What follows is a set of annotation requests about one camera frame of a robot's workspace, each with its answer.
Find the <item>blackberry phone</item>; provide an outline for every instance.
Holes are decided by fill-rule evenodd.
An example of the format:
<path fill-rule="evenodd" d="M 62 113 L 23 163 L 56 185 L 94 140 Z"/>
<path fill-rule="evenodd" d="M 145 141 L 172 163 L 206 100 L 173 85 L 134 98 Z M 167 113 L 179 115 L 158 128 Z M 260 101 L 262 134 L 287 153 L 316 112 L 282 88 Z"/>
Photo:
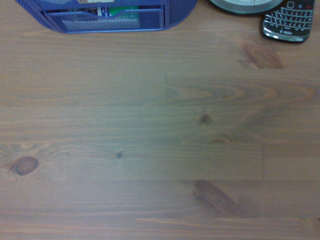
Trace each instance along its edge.
<path fill-rule="evenodd" d="M 264 15 L 262 34 L 269 38 L 304 42 L 310 35 L 315 0 L 284 0 Z"/>

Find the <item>round clock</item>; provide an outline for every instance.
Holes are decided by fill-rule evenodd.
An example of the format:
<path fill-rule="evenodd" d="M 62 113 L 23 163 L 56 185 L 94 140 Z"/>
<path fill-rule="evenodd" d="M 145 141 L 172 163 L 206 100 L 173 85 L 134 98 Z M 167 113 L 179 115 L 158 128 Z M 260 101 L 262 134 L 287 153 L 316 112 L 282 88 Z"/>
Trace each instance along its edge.
<path fill-rule="evenodd" d="M 235 14 L 262 14 L 279 4 L 283 0 L 210 0 L 219 8 Z"/>

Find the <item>blue plastic organizer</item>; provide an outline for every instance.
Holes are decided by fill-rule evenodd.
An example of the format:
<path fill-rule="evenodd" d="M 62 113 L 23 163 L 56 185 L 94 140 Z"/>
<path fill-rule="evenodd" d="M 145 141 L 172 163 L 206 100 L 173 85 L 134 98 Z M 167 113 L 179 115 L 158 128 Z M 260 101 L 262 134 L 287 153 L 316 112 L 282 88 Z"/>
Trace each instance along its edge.
<path fill-rule="evenodd" d="M 197 0 L 16 0 L 43 26 L 61 33 L 156 31 L 182 22 Z M 120 10 L 99 16 L 98 8 Z"/>

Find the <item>wood knot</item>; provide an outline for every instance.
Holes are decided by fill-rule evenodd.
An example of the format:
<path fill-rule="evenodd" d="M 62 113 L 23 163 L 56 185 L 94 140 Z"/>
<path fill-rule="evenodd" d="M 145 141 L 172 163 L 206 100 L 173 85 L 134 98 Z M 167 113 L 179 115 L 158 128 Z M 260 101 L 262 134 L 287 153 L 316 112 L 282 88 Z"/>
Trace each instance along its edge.
<path fill-rule="evenodd" d="M 216 138 L 211 141 L 213 144 L 230 144 L 232 142 L 234 142 L 232 137 L 225 134 L 218 134 Z"/>
<path fill-rule="evenodd" d="M 211 118 L 208 114 L 205 114 L 202 116 L 202 118 L 200 119 L 200 123 L 202 123 L 203 125 L 208 125 L 211 122 Z"/>
<path fill-rule="evenodd" d="M 35 170 L 38 166 L 38 160 L 32 156 L 19 158 L 12 166 L 12 171 L 20 176 L 27 175 Z"/>
<path fill-rule="evenodd" d="M 269 47 L 257 44 L 244 44 L 243 51 L 251 62 L 260 69 L 284 69 L 284 63 L 278 54 Z"/>
<path fill-rule="evenodd" d="M 224 218 L 241 218 L 237 204 L 223 191 L 205 180 L 194 183 L 195 195 L 212 206 Z"/>

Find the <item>wooden table surface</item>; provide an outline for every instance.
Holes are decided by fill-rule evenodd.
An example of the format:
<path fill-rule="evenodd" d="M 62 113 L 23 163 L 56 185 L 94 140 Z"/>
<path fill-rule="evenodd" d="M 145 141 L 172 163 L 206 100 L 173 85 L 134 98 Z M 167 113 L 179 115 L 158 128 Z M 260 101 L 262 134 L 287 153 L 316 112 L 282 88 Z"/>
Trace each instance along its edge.
<path fill-rule="evenodd" d="M 206 0 L 156 32 L 0 10 L 1 240 L 320 239 L 319 1 L 302 44 Z"/>

